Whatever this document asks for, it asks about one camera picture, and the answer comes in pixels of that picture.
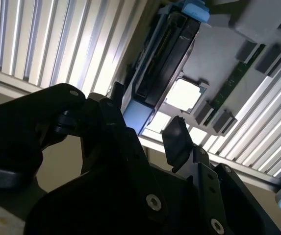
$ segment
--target bolt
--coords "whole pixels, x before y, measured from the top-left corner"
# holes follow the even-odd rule
[[[199,151],[202,153],[202,154],[205,154],[205,150],[203,148],[199,148]]]
[[[161,210],[162,205],[160,199],[154,194],[149,194],[146,197],[147,205],[154,211],[158,212]]]
[[[224,228],[218,220],[211,219],[211,226],[217,232],[217,234],[220,234],[220,235],[224,234]]]
[[[225,168],[225,170],[228,172],[228,173],[231,173],[232,172],[232,170],[226,165],[226,166],[224,166],[224,168]]]
[[[70,94],[74,95],[74,96],[79,96],[78,92],[71,90]]]

